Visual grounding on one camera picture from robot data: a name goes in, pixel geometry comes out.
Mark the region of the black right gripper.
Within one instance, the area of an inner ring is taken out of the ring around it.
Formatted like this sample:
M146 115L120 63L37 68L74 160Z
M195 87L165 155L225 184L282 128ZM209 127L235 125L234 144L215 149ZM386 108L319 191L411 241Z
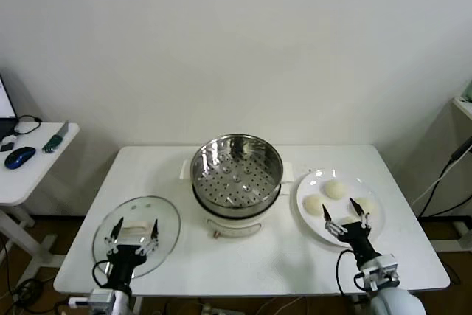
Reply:
M381 254L375 251L368 238L371 231L369 213L365 212L353 198L350 199L350 203L359 217L357 221L339 226L333 222L326 206L322 205L324 227L332 236L335 238L341 236L341 242L351 246L356 263L367 263Z

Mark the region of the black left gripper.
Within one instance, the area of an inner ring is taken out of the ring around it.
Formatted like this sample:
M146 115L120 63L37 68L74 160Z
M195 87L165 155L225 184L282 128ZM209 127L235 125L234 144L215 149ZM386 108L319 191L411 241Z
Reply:
M140 237L137 245L118 245L119 233L122 228L124 218L120 218L112 228L109 236L104 238L108 262L111 264L111 271L108 276L109 288L129 288L133 271L137 266L145 263L145 255L156 250L159 246L159 219L157 218L146 234Z

